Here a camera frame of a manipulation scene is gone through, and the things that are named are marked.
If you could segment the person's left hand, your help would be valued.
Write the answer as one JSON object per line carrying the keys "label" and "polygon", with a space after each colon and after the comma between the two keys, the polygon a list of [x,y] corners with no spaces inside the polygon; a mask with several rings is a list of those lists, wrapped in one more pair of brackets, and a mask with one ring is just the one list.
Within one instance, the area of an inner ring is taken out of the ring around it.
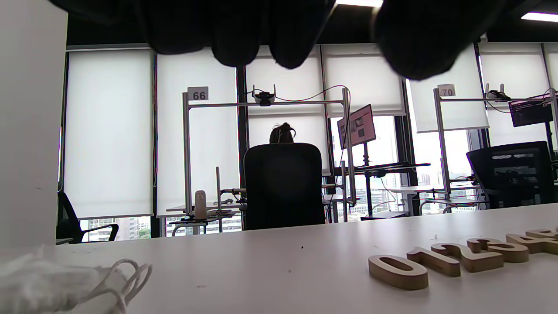
{"label": "person's left hand", "polygon": [[296,69],[309,57],[330,19],[341,38],[367,36],[391,69],[410,80],[447,72],[486,32],[504,0],[384,0],[348,12],[337,0],[53,0],[69,16],[96,24],[132,17],[145,43],[162,55],[211,48],[223,65],[246,66],[267,44],[280,66]]}

